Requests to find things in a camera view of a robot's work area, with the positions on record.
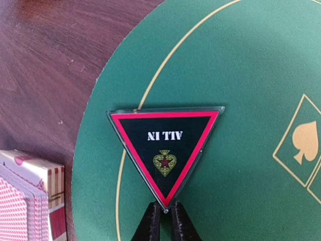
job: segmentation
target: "triangular all in marker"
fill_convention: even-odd
[[[223,106],[109,111],[108,118],[167,212],[196,165]]]

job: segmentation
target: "green felt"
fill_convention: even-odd
[[[117,240],[115,197],[122,145],[105,112],[137,108],[174,45],[226,0],[166,1],[118,47],[89,100],[72,179],[79,241]],[[303,94],[321,108],[321,5],[243,0],[196,29],[156,80],[144,107],[225,105],[194,173],[179,195],[203,240],[319,240],[321,205],[272,154]],[[277,157],[302,180],[314,161],[293,156],[294,129],[321,115],[305,98]],[[310,189],[321,198],[321,174]],[[126,157],[120,231],[130,240],[154,198]],[[170,240],[164,217],[161,240]]]

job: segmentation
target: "spade emblem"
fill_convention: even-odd
[[[174,168],[177,159],[176,156],[169,154],[170,150],[160,150],[159,152],[160,154],[154,156],[153,162],[156,168],[165,177]]]
[[[319,149],[316,121],[296,127],[292,141],[295,148],[299,150],[299,153],[294,156],[297,162],[302,165],[303,156],[307,161],[312,162]]]

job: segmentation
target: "gold line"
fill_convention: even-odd
[[[120,228],[119,228],[119,193],[120,193],[121,175],[122,175],[122,169],[124,167],[125,157],[126,157],[126,150],[124,149],[122,151],[122,156],[120,161],[118,180],[117,180],[117,190],[116,190],[116,230],[117,230],[117,237],[119,241],[121,241]]]
[[[310,100],[310,98],[306,95],[304,95],[304,97],[313,105],[313,107],[319,112],[319,114],[321,114],[321,110],[319,110],[319,108],[312,102],[312,100]]]
[[[312,2],[315,2],[317,4],[321,4],[320,2],[316,1],[316,0],[312,0]]]
[[[210,14],[208,14],[206,17],[204,17],[202,20],[200,20],[194,27],[192,27],[185,35],[184,37],[182,37],[182,39],[174,46],[174,48],[170,51],[170,53],[166,56],[165,60],[162,62],[162,64],[160,65],[160,67],[158,68],[158,70],[156,71],[154,77],[151,79],[140,103],[137,109],[141,109],[142,106],[144,105],[146,98],[152,88],[152,86],[154,85],[157,77],[159,76],[160,72],[162,71],[162,69],[164,68],[164,66],[167,64],[167,62],[169,61],[169,59],[172,57],[172,55],[175,53],[175,51],[179,48],[179,46],[189,37],[189,35],[191,35],[191,33],[196,30],[201,24],[203,24],[206,20],[208,20],[210,17],[212,17],[213,15],[215,15],[216,13],[218,13],[219,11],[237,3],[240,2],[242,0],[234,0],[231,1],[223,6],[221,6],[220,8],[212,11]],[[120,228],[119,228],[119,194],[120,194],[120,184],[121,184],[121,177],[122,177],[122,170],[123,170],[123,166],[124,166],[124,162],[125,162],[125,157],[126,157],[126,150],[124,149],[122,152],[122,157],[121,157],[121,161],[120,161],[120,167],[119,167],[119,173],[118,173],[118,180],[117,180],[117,189],[116,189],[116,230],[117,230],[117,237],[118,237],[118,241],[121,241],[120,238]]]
[[[170,53],[166,56],[165,60],[162,62],[162,64],[160,65],[160,67],[158,68],[158,70],[156,71],[156,74],[154,75],[154,77],[151,79],[151,82],[149,83],[147,90],[145,91],[145,94],[143,95],[138,109],[141,109],[147,96],[148,93],[150,91],[150,89],[152,88],[152,86],[154,85],[157,77],[159,76],[159,74],[161,73],[162,69],[164,68],[164,66],[167,64],[167,62],[169,61],[169,59],[171,58],[171,56],[175,53],[175,51],[179,48],[179,46],[189,37],[189,35],[191,35],[192,32],[195,31],[195,29],[197,29],[200,25],[202,25],[205,21],[207,21],[210,17],[212,17],[214,14],[218,13],[220,10],[223,10],[227,7],[229,7],[230,5],[233,5],[237,2],[240,2],[241,0],[234,0],[228,4],[225,4],[223,6],[221,6],[220,8],[214,10],[213,12],[211,12],[210,14],[208,14],[205,18],[203,18],[202,20],[200,20],[194,27],[192,27],[185,35],[184,37],[182,37],[182,39],[175,45],[175,47],[170,51]]]
[[[288,133],[289,133],[289,131],[290,131],[290,129],[291,129],[293,123],[294,123],[294,120],[295,120],[295,118],[296,118],[296,116],[297,116],[297,114],[298,114],[298,112],[299,112],[299,110],[300,110],[300,108],[301,108],[301,105],[302,105],[302,103],[303,103],[303,101],[304,101],[304,98],[306,98],[306,95],[305,95],[305,94],[303,94],[303,96],[302,96],[302,98],[301,98],[301,100],[300,100],[300,102],[299,102],[299,105],[297,106],[297,108],[296,108],[296,110],[295,110],[295,113],[294,113],[294,115],[293,115],[293,117],[292,117],[292,120],[291,120],[289,126],[287,127],[287,129],[286,129],[286,131],[285,131],[285,133],[284,133],[284,135],[283,135],[283,137],[282,137],[279,145],[276,147],[276,149],[275,149],[275,151],[274,151],[274,153],[273,153],[273,158],[274,158],[286,171],[288,171],[288,172],[292,175],[292,177],[294,177],[303,187],[306,187],[306,184],[304,184],[304,183],[303,183],[283,162],[281,162],[281,160],[276,156],[276,153],[279,151],[280,147],[282,146],[282,144],[283,144],[286,136],[288,135]]]
[[[307,180],[305,187],[307,186],[307,184],[311,180],[312,176],[314,175],[315,170],[318,168],[318,165],[320,164],[320,161],[321,161],[321,156],[320,156],[319,160],[317,161],[316,166],[314,167],[313,171],[311,172],[311,175],[310,175],[309,179]]]
[[[316,201],[318,201],[318,202],[321,204],[321,200],[310,190],[310,186],[312,185],[314,179],[316,178],[317,174],[319,173],[320,168],[321,168],[321,165],[318,166],[317,171],[314,173],[314,176],[313,176],[311,182],[309,183],[309,185],[308,185],[308,187],[307,187],[307,191],[312,195],[312,197],[313,197]]]

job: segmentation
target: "playing card box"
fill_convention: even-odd
[[[25,195],[0,177],[0,240],[28,241]]]
[[[42,235],[50,241],[66,241],[64,166],[17,150],[0,150],[0,164],[47,193],[42,199]]]

